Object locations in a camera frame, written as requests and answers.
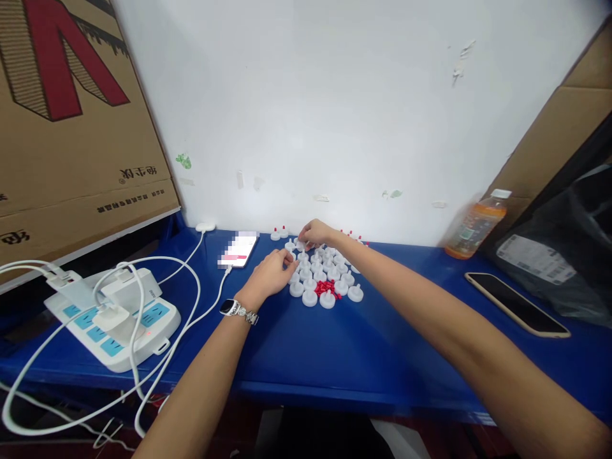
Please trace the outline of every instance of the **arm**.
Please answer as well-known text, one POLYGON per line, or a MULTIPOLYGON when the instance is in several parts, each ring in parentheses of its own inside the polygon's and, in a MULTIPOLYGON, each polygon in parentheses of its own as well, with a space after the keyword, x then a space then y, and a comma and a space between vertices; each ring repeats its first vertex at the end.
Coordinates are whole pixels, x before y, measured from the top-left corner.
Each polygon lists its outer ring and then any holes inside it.
POLYGON ((609 429, 465 303, 318 220, 299 239, 328 244, 356 266, 461 373, 521 457, 611 455, 609 429))
MULTIPOLYGON (((255 268, 235 299, 257 312, 268 296, 287 285, 297 262, 273 251, 255 268)), ((224 317, 180 378, 134 458, 202 458, 217 428, 238 359, 251 326, 244 317, 224 317)))

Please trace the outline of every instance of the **power strip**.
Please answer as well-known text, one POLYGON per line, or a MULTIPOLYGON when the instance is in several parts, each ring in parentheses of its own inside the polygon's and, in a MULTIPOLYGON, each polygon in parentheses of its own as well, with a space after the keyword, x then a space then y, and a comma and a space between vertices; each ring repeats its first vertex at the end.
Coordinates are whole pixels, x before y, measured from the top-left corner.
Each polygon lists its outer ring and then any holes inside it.
MULTIPOLYGON (((93 288, 105 274, 101 272, 85 279, 93 288)), ((114 279, 108 279, 102 286, 110 284, 114 279)), ((71 304, 62 294, 56 293, 45 300, 45 306, 62 323, 68 322, 79 314, 81 309, 71 304)), ((91 352, 106 368, 115 373, 123 373, 131 369, 129 364, 129 349, 120 345, 92 322, 98 313, 92 309, 88 313, 70 322, 66 328, 91 352)), ((142 314, 142 325, 145 333, 134 343, 134 358, 139 365, 153 354, 160 355, 170 346, 169 338, 180 324, 180 314, 172 303, 162 298, 156 298, 147 304, 142 314)))

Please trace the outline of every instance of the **cardboard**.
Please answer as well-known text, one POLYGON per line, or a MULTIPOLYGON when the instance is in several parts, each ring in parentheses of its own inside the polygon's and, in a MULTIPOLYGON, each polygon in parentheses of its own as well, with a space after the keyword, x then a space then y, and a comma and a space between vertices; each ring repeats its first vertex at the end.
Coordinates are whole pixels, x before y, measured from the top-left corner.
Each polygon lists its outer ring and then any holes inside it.
POLYGON ((558 88, 490 187, 535 198, 612 110, 608 89, 558 88))
POLYGON ((487 238, 502 237, 588 137, 612 112, 612 22, 606 22, 557 88, 497 175, 512 190, 508 213, 487 238))
POLYGON ((0 3, 0 215, 170 178, 117 21, 66 6, 0 3))
POLYGON ((179 207, 108 0, 3 0, 0 61, 0 265, 179 207))
POLYGON ((563 86, 612 89, 612 22, 602 26, 563 86))
MULTIPOLYGON (((177 207, 166 179, 6 215, 0 217, 0 260, 55 260, 177 207)), ((15 277, 9 274, 0 275, 0 284, 15 277)))

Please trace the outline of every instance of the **white cable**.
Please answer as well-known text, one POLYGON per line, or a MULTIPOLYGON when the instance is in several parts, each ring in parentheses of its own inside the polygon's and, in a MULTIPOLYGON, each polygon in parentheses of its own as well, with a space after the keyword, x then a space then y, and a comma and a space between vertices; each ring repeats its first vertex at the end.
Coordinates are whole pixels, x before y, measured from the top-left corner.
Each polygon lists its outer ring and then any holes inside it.
POLYGON ((18 270, 18 269, 30 269, 30 270, 34 270, 34 271, 38 271, 39 273, 41 273, 43 276, 45 277, 49 277, 52 274, 49 271, 45 271, 44 269, 42 269, 39 266, 31 266, 31 265, 19 265, 19 264, 13 264, 10 263, 12 266, 9 266, 7 268, 2 269, 2 272, 9 272, 9 271, 14 271, 14 270, 18 270))
MULTIPOLYGON (((206 317, 208 315, 208 313, 210 311, 212 311, 214 309, 214 307, 217 305, 217 303, 219 302, 219 298, 221 297, 221 291, 223 290, 223 284, 225 283, 225 279, 226 279, 226 277, 228 276, 228 274, 230 272, 231 272, 231 265, 225 270, 225 274, 223 275, 223 279, 221 279, 221 284, 219 285, 219 293, 217 294, 217 299, 212 304, 212 306, 210 308, 208 308, 208 310, 204 314, 202 314, 200 317, 195 319, 193 322, 191 322, 191 317, 193 316, 194 310, 191 311, 191 315, 189 316, 189 320, 187 320, 187 323, 183 327, 183 330, 181 330, 180 334, 178 335, 177 340, 174 342, 174 344, 170 348, 170 352, 167 354, 168 359, 166 360, 166 363, 164 364, 162 369, 157 374, 157 377, 156 377, 155 381, 153 381, 153 384, 151 384, 151 387, 150 387, 149 391, 145 395, 145 400, 148 400, 149 397, 151 396, 151 394, 153 393, 153 391, 155 390, 155 387, 157 386, 157 383, 159 382, 159 380, 161 379, 162 375, 164 374, 164 371, 166 370, 166 367, 168 366, 168 364, 170 362, 170 359, 172 359, 172 356, 174 355, 174 351, 176 350, 176 348, 177 348, 181 338, 183 337, 183 335, 187 332, 188 329, 190 329, 197 322, 199 322, 204 317, 206 317)), ((136 412, 136 417, 134 418, 134 429, 136 429, 136 432, 138 432, 138 435, 140 435, 141 438, 144 438, 145 434, 146 434, 146 432, 140 426, 140 414, 142 413, 142 411, 144 410, 144 407, 147 404, 145 400, 143 400, 140 403, 140 406, 138 407, 138 411, 136 412)))
MULTIPOLYGON (((147 260, 150 260, 150 259, 167 259, 167 260, 171 260, 171 261, 176 261, 178 263, 183 263, 183 264, 185 263, 184 261, 182 261, 182 260, 180 260, 178 258, 165 257, 165 256, 156 256, 156 257, 141 258, 141 259, 137 259, 137 260, 132 261, 132 263, 139 263, 141 261, 147 261, 147 260)), ((192 273, 192 275, 194 276, 194 278, 196 280, 196 284, 198 286, 198 294, 196 296, 196 301, 194 303, 194 308, 191 311, 191 315, 189 316, 189 319, 191 320, 191 317, 193 316, 195 308, 197 307, 197 304, 198 304, 198 302, 200 300, 200 280, 199 280, 198 276, 196 275, 195 271, 189 265, 186 265, 186 267, 192 273)), ((110 270, 107 274, 105 274, 103 276, 103 278, 96 285, 96 290, 99 288, 99 285, 101 284, 101 281, 105 280, 109 275, 113 274, 114 272, 116 272, 119 269, 122 269, 122 268, 114 268, 113 270, 110 270)), ((98 299, 96 298, 95 294, 94 294, 94 299, 95 299, 96 303, 99 304, 98 303, 98 299)), ((166 354, 161 359, 161 361, 156 365, 156 367, 153 368, 153 370, 146 377, 144 377, 137 385, 135 385, 133 388, 131 388, 129 391, 127 391, 124 395, 122 395, 121 397, 115 399, 113 402, 110 402, 108 405, 100 408, 99 410, 94 411, 93 413, 90 413, 90 414, 82 417, 81 419, 69 422, 68 424, 64 424, 63 426, 44 428, 44 429, 29 429, 29 428, 24 428, 24 427, 16 424, 13 421, 13 418, 11 417, 10 407, 11 407, 11 404, 13 403, 14 398, 15 398, 15 395, 16 395, 16 392, 17 392, 17 388, 19 387, 19 384, 21 384, 21 382, 24 380, 24 377, 26 376, 27 371, 30 369, 30 367, 34 363, 34 360, 36 360, 36 358, 40 355, 40 353, 44 350, 44 348, 49 344, 49 342, 53 338, 55 338, 55 336, 57 336, 57 334, 61 330, 63 330, 70 322, 78 319, 82 315, 84 315, 87 312, 89 312, 90 310, 92 310, 94 307, 95 306, 93 306, 91 308, 88 308, 88 309, 85 309, 84 311, 82 311, 79 314, 76 314, 75 316, 71 317, 68 321, 66 321, 65 323, 61 324, 55 331, 53 331, 53 333, 51 333, 51 335, 49 335, 49 337, 39 346, 39 348, 34 352, 34 354, 32 354, 30 359, 26 362, 26 364, 22 368, 21 372, 19 373, 19 375, 15 379, 15 382, 13 383, 13 386, 11 387, 8 395, 6 396, 6 401, 4 402, 4 406, 2 408, 2 421, 4 422, 4 425, 7 427, 7 429, 10 430, 11 432, 13 432, 14 434, 25 435, 27 437, 34 437, 36 435, 55 434, 57 432, 61 432, 63 430, 66 430, 66 429, 69 429, 71 427, 77 426, 80 423, 83 423, 85 421, 89 421, 90 419, 95 418, 98 414, 106 411, 107 409, 109 409, 112 406, 118 404, 119 402, 121 402, 121 400, 124 400, 125 398, 130 396, 132 393, 134 393, 140 386, 142 386, 142 384, 144 384, 146 381, 148 381, 157 372, 157 370, 162 365, 164 365, 165 362, 168 361, 169 354, 166 354)))
POLYGON ((11 266, 21 265, 22 263, 36 263, 37 265, 45 265, 47 268, 49 268, 51 271, 53 271, 57 275, 66 274, 64 270, 60 268, 59 266, 55 265, 54 263, 49 263, 48 261, 43 261, 43 260, 13 261, 12 263, 7 263, 5 265, 0 266, 0 271, 3 271, 6 268, 10 268, 11 266))
POLYGON ((134 275, 136 276, 136 282, 138 283, 138 287, 140 290, 140 308, 138 310, 138 318, 136 320, 136 324, 134 327, 134 330, 132 331, 132 336, 130 339, 130 353, 129 353, 129 362, 130 362, 130 366, 132 368, 132 375, 134 377, 134 386, 136 388, 136 391, 138 392, 138 396, 140 397, 141 400, 145 401, 149 399, 149 397, 145 398, 145 395, 142 393, 142 390, 140 389, 140 385, 138 384, 138 367, 136 366, 136 362, 134 359, 134 347, 133 347, 133 339, 136 335, 136 331, 138 330, 138 325, 140 324, 140 320, 142 319, 142 314, 143 314, 143 309, 144 309, 144 288, 142 285, 142 281, 140 280, 140 277, 138 276, 137 272, 136 272, 136 268, 133 266, 136 263, 139 263, 141 261, 147 261, 147 260, 152 260, 152 259, 170 259, 173 261, 178 261, 181 264, 181 267, 186 266, 187 269, 191 272, 191 274, 193 275, 194 279, 196 280, 196 285, 198 287, 198 294, 196 295, 196 301, 193 304, 193 308, 191 309, 191 313, 189 315, 189 318, 187 319, 187 322, 185 322, 185 326, 183 327, 183 330, 185 330, 185 328, 187 327, 187 325, 189 324, 191 318, 193 317, 193 314, 196 312, 196 308, 198 307, 198 303, 200 302, 200 295, 201 295, 201 287, 200 287, 200 279, 198 278, 198 275, 196 274, 196 272, 187 264, 186 261, 182 261, 179 260, 178 258, 174 258, 174 257, 164 257, 164 256, 154 256, 154 257, 145 257, 145 258, 140 258, 131 262, 121 262, 117 265, 116 268, 111 269, 110 271, 108 271, 106 274, 104 274, 104 276, 102 276, 102 278, 100 278, 100 280, 98 280, 98 282, 96 283, 96 285, 94 286, 93 292, 92 292, 92 299, 94 300, 94 302, 98 305, 98 307, 101 306, 100 302, 99 302, 99 298, 97 295, 98 290, 100 289, 100 286, 102 285, 102 283, 109 277, 111 276, 111 274, 113 274, 114 272, 125 268, 126 266, 129 266, 131 271, 134 273, 134 275))
MULTIPOLYGON (((10 387, 8 387, 7 385, 3 384, 2 382, 0 382, 0 389, 5 390, 7 392, 9 392, 11 390, 10 387)), ((23 392, 19 392, 16 391, 15 392, 17 394, 17 396, 19 398, 23 398, 26 402, 33 404, 34 406, 37 406, 39 408, 42 408, 44 410, 47 410, 48 412, 55 414, 56 416, 59 416, 60 418, 62 418, 64 421, 72 421, 72 419, 67 416, 66 414, 62 413, 61 411, 49 406, 49 405, 45 405, 44 403, 39 402, 38 400, 36 400, 33 397, 30 397, 27 394, 24 394, 23 392)), ((106 427, 104 427, 104 430, 106 430, 106 428, 109 426, 110 421, 108 424, 106 424, 106 427)), ((130 448, 128 445, 126 445, 124 442, 122 442, 121 440, 115 440, 113 439, 113 435, 115 435, 117 433, 117 431, 119 429, 117 429, 116 431, 113 432, 113 434, 111 435, 107 435, 104 433, 104 430, 102 432, 98 432, 97 430, 94 430, 90 425, 85 424, 85 423, 80 423, 79 424, 81 427, 87 429, 88 431, 90 431, 90 433, 97 435, 98 438, 96 439, 96 442, 98 440, 100 440, 101 437, 104 437, 106 439, 106 442, 111 442, 111 443, 119 443, 121 446, 123 446, 124 449, 128 450, 128 451, 136 451, 134 448, 130 448)))
MULTIPOLYGON (((24 377, 26 375, 26 372, 32 366, 32 363, 34 363, 34 360, 36 360, 36 358, 40 355, 40 353, 47 346, 47 344, 49 344, 49 342, 53 338, 55 338, 55 336, 57 336, 57 334, 61 330, 63 330, 66 327, 66 325, 68 325, 70 322, 78 319, 82 315, 88 313, 94 307, 95 306, 93 306, 93 307, 91 307, 89 309, 85 309, 83 312, 81 312, 81 313, 71 317, 66 323, 63 323, 53 333, 51 333, 51 335, 49 335, 49 337, 39 346, 39 348, 34 352, 34 354, 32 354, 30 359, 27 361, 27 363, 24 365, 23 369, 21 370, 21 372, 19 373, 19 375, 15 379, 15 382, 13 383, 13 386, 10 388, 9 393, 6 396, 6 400, 4 401, 4 406, 2 408, 2 421, 3 421, 4 425, 7 427, 7 429, 10 430, 11 432, 13 432, 14 434, 24 435, 26 437, 35 437, 37 435, 56 434, 57 432, 61 432, 63 430, 67 430, 67 429, 69 429, 71 427, 80 425, 81 423, 83 423, 85 421, 89 421, 90 419, 95 418, 98 414, 100 414, 102 412, 105 412, 107 409, 117 405, 119 402, 121 402, 121 400, 124 400, 125 398, 127 398, 128 396, 130 396, 132 393, 134 393, 136 391, 136 387, 133 387, 129 391, 125 392, 124 395, 122 395, 121 397, 117 398, 113 402, 110 402, 108 405, 100 408, 98 411, 95 411, 95 412, 93 412, 91 414, 88 414, 88 415, 86 415, 86 416, 84 416, 81 419, 78 419, 76 421, 72 421, 72 422, 70 422, 68 424, 64 424, 63 426, 50 427, 50 428, 46 428, 46 429, 28 429, 28 428, 21 427, 20 425, 16 424, 13 421, 13 418, 11 417, 11 413, 10 413, 11 404, 13 403, 13 399, 15 398, 15 395, 17 394, 17 388, 19 387, 19 384, 21 384, 21 382, 23 381, 23 379, 24 379, 24 377)), ((164 358, 162 358, 162 360, 157 364, 157 366, 155 368, 153 368, 151 373, 149 373, 146 377, 144 377, 140 381, 139 386, 143 385, 146 381, 148 381, 155 374, 155 372, 157 372, 157 370, 159 370, 159 368, 166 361, 167 357, 168 357, 168 355, 166 355, 166 356, 164 356, 164 358)))
POLYGON ((170 398, 170 394, 168 394, 168 396, 164 399, 164 401, 162 402, 162 404, 159 406, 159 408, 157 409, 157 414, 161 413, 161 409, 164 407, 164 405, 166 404, 166 402, 168 401, 168 399, 170 398))
MULTIPOLYGON (((195 252, 198 251, 198 249, 200 248, 200 245, 202 244, 202 240, 204 239, 204 233, 206 233, 206 231, 202 231, 202 234, 200 236, 200 242, 198 242, 198 244, 196 245, 196 248, 193 249, 193 252, 191 253, 191 255, 189 255, 187 257, 187 259, 185 260, 185 263, 188 263, 189 260, 191 259, 191 257, 193 257, 193 254, 195 252)), ((172 274, 170 274, 167 278, 165 278, 164 280, 162 280, 161 282, 158 282, 159 285, 163 284, 164 282, 166 282, 168 279, 174 277, 175 274, 178 274, 179 271, 181 271, 181 269, 183 269, 183 265, 181 265, 176 271, 174 271, 172 274)))
MULTIPOLYGON (((142 313, 145 309, 145 288, 142 285, 142 280, 136 271, 134 265, 128 265, 129 269, 132 271, 134 276, 136 277, 136 283, 138 284, 138 289, 140 290, 140 306, 138 307, 138 317, 136 318, 136 324, 134 325, 134 330, 132 330, 132 336, 129 338, 129 366, 132 367, 132 375, 134 377, 134 385, 138 386, 138 382, 140 379, 140 375, 138 374, 138 365, 136 364, 136 359, 134 357, 134 342, 136 341, 136 333, 138 332, 138 326, 140 325, 140 321, 142 320, 142 313)), ((145 399, 145 395, 142 393, 142 389, 136 389, 136 393, 140 397, 140 400, 145 399)))
POLYGON ((114 437, 114 436, 115 436, 115 434, 116 434, 116 433, 117 433, 119 430, 121 430, 121 428, 123 427, 123 423, 121 423, 121 424, 119 424, 119 427, 117 427, 113 433, 111 433, 110 435, 107 435, 107 434, 105 433, 105 432, 106 432, 106 429, 108 428, 108 426, 110 426, 110 424, 111 424, 111 423, 112 423, 114 420, 115 420, 115 418, 110 418, 110 420, 109 420, 109 421, 106 423, 106 425, 104 426, 104 429, 102 429, 102 432, 100 432, 100 433, 99 433, 98 438, 96 438, 96 441, 94 441, 94 445, 93 445, 93 447, 92 447, 93 449, 100 449, 100 448, 102 448, 102 447, 103 447, 103 446, 104 446, 106 443, 108 443, 108 442, 113 442, 113 437, 114 437), (105 437, 105 440, 104 440, 102 443, 98 444, 98 442, 100 441, 100 438, 102 438, 102 437, 105 437))

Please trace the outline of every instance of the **blue table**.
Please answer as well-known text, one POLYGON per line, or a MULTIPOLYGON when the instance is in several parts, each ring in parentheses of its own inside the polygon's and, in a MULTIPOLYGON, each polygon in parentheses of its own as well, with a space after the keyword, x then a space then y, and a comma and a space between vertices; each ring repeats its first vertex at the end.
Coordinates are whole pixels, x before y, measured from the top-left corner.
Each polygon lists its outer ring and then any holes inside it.
MULTIPOLYGON (((223 271, 217 258, 233 235, 207 233, 190 265, 203 285, 196 315, 214 301, 223 271)), ((186 259, 199 239, 193 229, 183 229, 155 253, 186 259)), ((285 240, 273 242, 262 235, 243 270, 228 276, 222 298, 231 298, 253 268, 285 240)), ((604 422, 612 423, 612 330, 559 317, 572 333, 570 339, 542 339, 525 332, 473 288, 463 274, 489 272, 517 285, 490 262, 477 255, 468 261, 447 256, 442 249, 397 244, 370 244, 371 248, 419 272, 470 305, 505 333, 536 365, 604 422)), ((166 261, 145 263, 157 279, 176 269, 166 261)), ((249 334, 234 390, 273 404, 308 405, 370 414, 430 416, 462 422, 491 423, 472 390, 363 278, 356 275, 365 298, 353 303, 345 298, 332 310, 306 308, 288 287, 269 298, 260 320, 249 334)), ((182 270, 163 285, 163 298, 175 304, 184 321, 195 296, 191 274, 182 270)), ((222 316, 211 312, 190 330, 179 345, 157 392, 170 392, 222 316)), ((50 332, 27 343, 9 358, 0 360, 0 377, 12 381, 50 332)), ((145 375, 159 361, 152 357, 141 365, 145 375)), ((100 365, 67 331, 58 334, 30 369, 30 383, 49 383, 110 389, 129 389, 130 372, 114 374, 100 365)))

